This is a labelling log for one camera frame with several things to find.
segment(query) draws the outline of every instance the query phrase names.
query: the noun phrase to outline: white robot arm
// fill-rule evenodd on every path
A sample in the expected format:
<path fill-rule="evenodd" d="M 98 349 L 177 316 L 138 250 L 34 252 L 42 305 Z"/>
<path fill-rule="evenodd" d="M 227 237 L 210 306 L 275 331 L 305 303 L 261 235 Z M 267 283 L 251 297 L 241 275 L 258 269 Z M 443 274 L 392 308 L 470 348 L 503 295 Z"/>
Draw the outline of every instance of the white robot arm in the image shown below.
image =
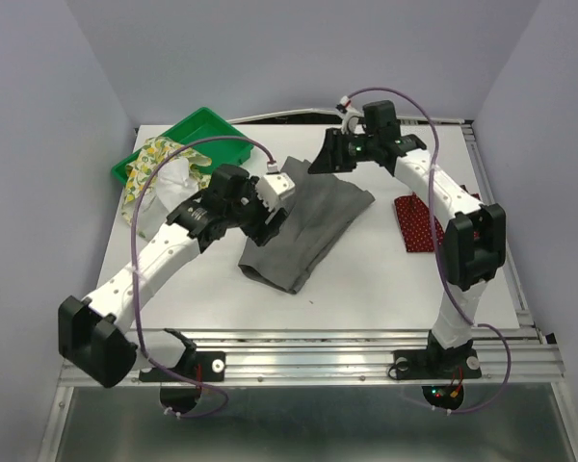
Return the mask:
<path fill-rule="evenodd" d="M 285 173 L 257 178 L 239 167 L 218 167 L 208 188 L 171 212 L 139 254 L 141 308 L 227 228 L 239 227 L 257 245 L 264 245 L 285 221 L 283 205 L 294 189 Z M 58 310 L 60 353 L 107 388 L 131 370 L 150 367 L 136 335 L 127 332 L 135 317 L 132 271 L 131 264 L 126 265 L 83 300 L 70 296 Z M 170 329 L 145 333 L 145 344 L 168 368 L 196 348 Z"/>
<path fill-rule="evenodd" d="M 309 173 L 349 172 L 359 162 L 376 162 L 429 203 L 431 155 L 415 135 L 401 136 L 393 103 L 379 101 L 358 113 L 350 101 L 341 101 L 344 113 L 340 129 L 330 128 L 321 152 Z M 354 132 L 363 122 L 364 133 Z M 454 300 L 473 320 L 487 281 L 505 263 L 505 212 L 497 205 L 485 205 L 463 190 L 440 167 L 434 167 L 434 216 L 445 230 L 441 248 L 445 277 Z M 396 368 L 402 380 L 445 378 L 462 368 L 465 378 L 478 378 L 479 370 L 466 368 L 466 360 L 476 356 L 471 329 L 446 293 L 439 316 L 425 350 L 395 351 L 406 361 Z"/>

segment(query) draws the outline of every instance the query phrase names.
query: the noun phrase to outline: white tabletop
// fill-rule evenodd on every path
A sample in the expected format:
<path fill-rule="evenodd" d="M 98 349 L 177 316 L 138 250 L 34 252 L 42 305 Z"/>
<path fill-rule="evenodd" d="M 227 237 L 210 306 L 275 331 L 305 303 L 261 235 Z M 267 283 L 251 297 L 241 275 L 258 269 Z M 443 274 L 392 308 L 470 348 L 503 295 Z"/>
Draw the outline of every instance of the white tabletop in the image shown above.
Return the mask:
<path fill-rule="evenodd" d="M 169 126 L 142 126 L 135 148 Z M 322 125 L 241 125 L 248 137 L 269 147 L 282 165 L 288 156 L 313 160 L 321 148 Z M 440 164 L 459 184 L 478 192 L 460 127 L 439 127 Z M 429 148 L 428 127 L 406 126 Z M 265 171 L 265 160 L 253 149 L 243 167 Z M 408 188 L 375 164 L 339 175 L 376 198 L 349 227 L 313 271 L 297 295 L 247 279 L 237 263 L 246 238 L 230 230 L 220 241 L 179 271 L 144 308 L 144 327 L 178 329 L 430 329 L 438 314 L 442 288 L 434 256 L 407 253 L 393 210 L 394 198 Z M 139 249 L 145 245 L 139 240 Z M 129 229 L 118 212 L 107 246 L 99 283 L 129 260 Z M 215 280 L 216 291 L 210 281 Z M 506 276 L 498 271 L 481 300 L 476 321 L 517 328 L 518 320 Z"/>

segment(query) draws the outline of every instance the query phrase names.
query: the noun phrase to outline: gray cloth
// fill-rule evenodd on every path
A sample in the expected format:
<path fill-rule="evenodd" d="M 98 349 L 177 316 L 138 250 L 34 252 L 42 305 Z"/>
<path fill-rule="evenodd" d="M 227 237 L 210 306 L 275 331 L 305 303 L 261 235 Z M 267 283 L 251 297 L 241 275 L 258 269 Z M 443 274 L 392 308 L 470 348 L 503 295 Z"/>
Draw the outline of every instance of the gray cloth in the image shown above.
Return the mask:
<path fill-rule="evenodd" d="M 309 175 L 308 161 L 287 158 L 282 171 L 296 184 L 289 217 L 263 247 L 247 241 L 238 266 L 250 279 L 297 294 L 315 267 L 375 197 L 334 175 Z"/>

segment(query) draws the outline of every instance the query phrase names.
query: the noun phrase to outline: metal panel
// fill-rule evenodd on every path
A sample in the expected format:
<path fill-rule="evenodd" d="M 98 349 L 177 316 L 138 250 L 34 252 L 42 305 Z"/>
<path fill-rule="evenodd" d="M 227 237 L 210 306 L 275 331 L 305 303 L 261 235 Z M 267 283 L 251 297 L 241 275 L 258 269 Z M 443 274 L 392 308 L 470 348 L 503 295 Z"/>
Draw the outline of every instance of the metal panel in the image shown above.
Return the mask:
<path fill-rule="evenodd" d="M 466 405 L 496 386 L 467 387 Z M 150 388 L 78 389 L 58 460 L 573 461 L 550 385 L 511 385 L 461 417 L 415 406 L 419 387 L 248 389 L 209 419 L 164 416 Z M 217 402 L 204 397 L 200 406 Z"/>

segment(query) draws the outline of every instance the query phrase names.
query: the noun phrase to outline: lavender wall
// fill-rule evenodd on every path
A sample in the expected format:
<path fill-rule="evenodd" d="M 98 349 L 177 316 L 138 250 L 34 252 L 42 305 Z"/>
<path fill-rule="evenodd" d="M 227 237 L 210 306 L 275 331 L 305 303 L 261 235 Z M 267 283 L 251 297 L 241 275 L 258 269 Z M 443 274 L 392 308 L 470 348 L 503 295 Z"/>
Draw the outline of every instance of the lavender wall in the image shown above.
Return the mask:
<path fill-rule="evenodd" d="M 578 0 L 543 0 L 475 123 L 520 279 L 578 410 Z"/>
<path fill-rule="evenodd" d="M 37 459 L 58 305 L 95 283 L 132 138 L 64 1 L 0 2 L 0 462 Z"/>
<path fill-rule="evenodd" d="M 172 123 L 333 107 L 370 85 L 474 118 L 539 0 L 66 2 L 126 112 Z"/>

